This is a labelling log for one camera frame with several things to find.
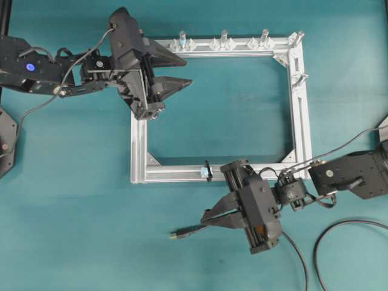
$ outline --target blue led light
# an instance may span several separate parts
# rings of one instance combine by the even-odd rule
[[[27,65],[25,65],[26,69],[30,72],[34,72],[35,71],[35,66],[31,63],[28,63]]]

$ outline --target hex bolt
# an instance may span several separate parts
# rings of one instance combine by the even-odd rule
[[[182,48],[186,46],[186,32],[184,30],[179,33],[179,44]]]
[[[326,176],[328,176],[329,178],[331,178],[332,176],[334,176],[333,171],[327,170],[327,171],[326,171]]]
[[[302,32],[302,31],[298,32],[298,35],[296,36],[296,38],[292,44],[292,47],[295,48],[302,41],[303,37],[304,37],[304,32]]]
[[[263,33],[261,34],[261,37],[260,37],[260,42],[259,42],[259,46],[260,47],[262,47],[264,45],[265,41],[268,38],[268,35],[269,35],[269,30],[268,29],[264,29]]]
[[[221,32],[221,47],[225,47],[227,40],[228,40],[228,31],[224,29]]]
[[[300,87],[302,86],[302,84],[306,81],[306,79],[308,78],[308,74],[301,74],[301,76],[299,77],[299,79],[297,80],[297,82],[293,85],[294,88],[297,88],[297,87]]]

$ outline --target rectangular aluminum frame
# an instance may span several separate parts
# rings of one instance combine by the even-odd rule
[[[270,38],[264,30],[261,38],[228,38],[160,40],[182,58],[218,58],[243,56],[268,56],[287,69],[291,122],[294,149],[279,163],[252,164],[258,172],[264,167],[275,169],[277,174],[285,168],[312,157],[309,109],[307,105],[306,79],[304,70],[302,38],[303,32],[293,33],[285,38]],[[131,117],[131,183],[150,182],[193,182],[207,181],[203,165],[164,166],[148,152],[146,120]],[[223,181],[222,165],[211,165],[213,180]],[[296,177],[309,178],[306,170],[296,173]],[[265,179],[276,179],[272,171],[263,173]]]

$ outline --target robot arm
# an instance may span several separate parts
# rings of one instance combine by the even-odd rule
[[[205,210],[201,224],[178,230],[172,238],[183,238],[207,226],[244,229],[252,254],[269,250],[282,235],[280,217],[284,206],[294,211],[318,203],[332,208],[336,193],[350,190],[362,199],[388,193],[388,140],[373,151],[354,152],[328,162],[319,160],[307,167],[318,196],[311,195],[302,179],[295,178],[300,169],[289,168],[280,173],[274,187],[255,173],[248,160],[222,166],[230,193],[210,210]]]
[[[191,80],[156,77],[154,67],[184,66],[186,61],[156,41],[143,37],[137,21],[122,7],[109,19],[111,56],[96,50],[81,65],[81,82],[70,73],[59,92],[62,98],[116,87],[136,119],[155,119],[164,100],[187,87]],[[0,37],[0,86],[24,93],[54,95],[70,66],[81,56],[61,48],[55,58],[27,41]]]

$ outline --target teal table surface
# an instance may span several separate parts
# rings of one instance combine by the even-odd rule
[[[14,0],[9,34],[52,53],[83,52],[120,6],[153,38],[182,29],[189,37],[304,30],[314,154],[388,114],[383,0]],[[101,51],[110,53],[107,42]],[[149,149],[165,164],[277,162],[292,149],[287,75],[274,60],[191,59],[155,72],[193,79],[149,125]],[[2,106],[19,119],[47,98],[4,90]],[[377,142],[371,133],[333,156]],[[115,89],[59,99],[28,117],[16,165],[0,180],[1,291],[303,290],[301,263],[284,238],[258,255],[242,230],[214,227],[169,240],[229,190],[224,182],[132,185],[129,148],[130,110]],[[312,266],[319,233],[344,218],[388,222],[387,209],[388,196],[363,201],[350,192],[338,194],[334,209],[284,209],[281,224],[306,257],[311,290],[320,290]],[[333,231],[319,252],[330,290],[387,290],[387,240],[371,227]]]

